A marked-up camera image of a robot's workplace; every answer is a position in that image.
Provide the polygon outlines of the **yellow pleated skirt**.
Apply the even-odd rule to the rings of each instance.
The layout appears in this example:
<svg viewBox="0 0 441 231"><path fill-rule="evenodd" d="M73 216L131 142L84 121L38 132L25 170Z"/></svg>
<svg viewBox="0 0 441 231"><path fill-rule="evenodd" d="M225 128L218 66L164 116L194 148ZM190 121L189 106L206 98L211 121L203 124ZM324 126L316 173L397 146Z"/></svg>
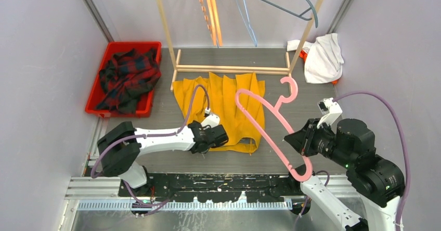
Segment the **yellow pleated skirt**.
<svg viewBox="0 0 441 231"><path fill-rule="evenodd" d="M210 73L208 78L200 76L173 82L175 99L187 123L202 122L206 108L219 116L229 141L216 148L216 151L252 154L258 150L262 136L235 103L239 89L263 97L266 92L265 81L258 80L255 73L238 74L233 79Z"/></svg>

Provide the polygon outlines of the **pink plastic hanger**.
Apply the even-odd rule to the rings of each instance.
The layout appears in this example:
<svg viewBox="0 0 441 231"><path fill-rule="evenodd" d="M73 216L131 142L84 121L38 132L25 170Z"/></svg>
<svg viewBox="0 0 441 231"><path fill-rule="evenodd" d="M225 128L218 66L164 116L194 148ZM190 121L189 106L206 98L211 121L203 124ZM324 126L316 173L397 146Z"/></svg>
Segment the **pink plastic hanger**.
<svg viewBox="0 0 441 231"><path fill-rule="evenodd" d="M277 118L277 120L282 124L282 126L285 128L285 130L289 134L293 134L294 130L293 130L292 126L289 124L289 122L286 120L286 118L280 113L280 108L283 104L290 103L297 98L299 88L298 88L298 85L297 85L297 82L295 81L295 79L290 76L282 77L280 79L280 83L281 84L284 84L284 83L288 84L289 89L290 89L290 95L288 97L285 97L283 95L279 96L277 102L274 105L271 105L267 100L265 100L260 95L255 94L255 93L251 92L250 90L242 89L242 88L237 90L237 92L235 94L235 103L236 103L236 106L238 107L238 109L245 115L245 117L251 122L251 124L261 134L261 136L264 138L264 140L268 142L270 147L276 153L276 155L281 160L283 165L286 167L288 172L292 175L292 177L298 182L305 182L312 177L312 173L313 173L313 164L312 164L310 158L308 158L306 156L301 156L301 158L304 161L306 171L302 175L298 174L298 172L295 170L293 165L290 163L289 159L280 150L280 148L271 139L271 137L266 133L264 128L261 127L261 125L251 116L251 114L240 103L241 94L245 94L245 95L257 100Z"/></svg>

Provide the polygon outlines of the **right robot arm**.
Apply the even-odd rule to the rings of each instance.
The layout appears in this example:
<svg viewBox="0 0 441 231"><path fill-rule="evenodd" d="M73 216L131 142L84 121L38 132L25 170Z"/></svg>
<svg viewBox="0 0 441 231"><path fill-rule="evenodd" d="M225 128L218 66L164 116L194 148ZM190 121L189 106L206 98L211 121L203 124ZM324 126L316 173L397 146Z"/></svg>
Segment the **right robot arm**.
<svg viewBox="0 0 441 231"><path fill-rule="evenodd" d="M290 171L290 191L312 198L339 230L402 230L409 172L403 173L395 163L377 155L375 134L365 122L343 119L337 123L336 132L331 123L330 117L308 119L302 129L284 137L305 162ZM364 218L319 180L309 160L317 154L346 169L348 181L364 203Z"/></svg>

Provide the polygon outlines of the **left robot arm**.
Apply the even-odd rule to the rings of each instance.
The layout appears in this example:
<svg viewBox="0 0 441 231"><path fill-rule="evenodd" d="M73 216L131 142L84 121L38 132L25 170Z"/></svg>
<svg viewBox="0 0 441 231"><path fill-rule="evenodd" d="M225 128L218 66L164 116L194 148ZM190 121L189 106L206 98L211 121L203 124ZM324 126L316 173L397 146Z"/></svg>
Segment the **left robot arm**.
<svg viewBox="0 0 441 231"><path fill-rule="evenodd" d="M225 145L229 137L219 121L193 121L174 129L135 128L131 121L119 124L97 142L99 157L90 173L119 177L139 196L150 193L152 183L147 169L137 158L155 152L188 151L206 153Z"/></svg>

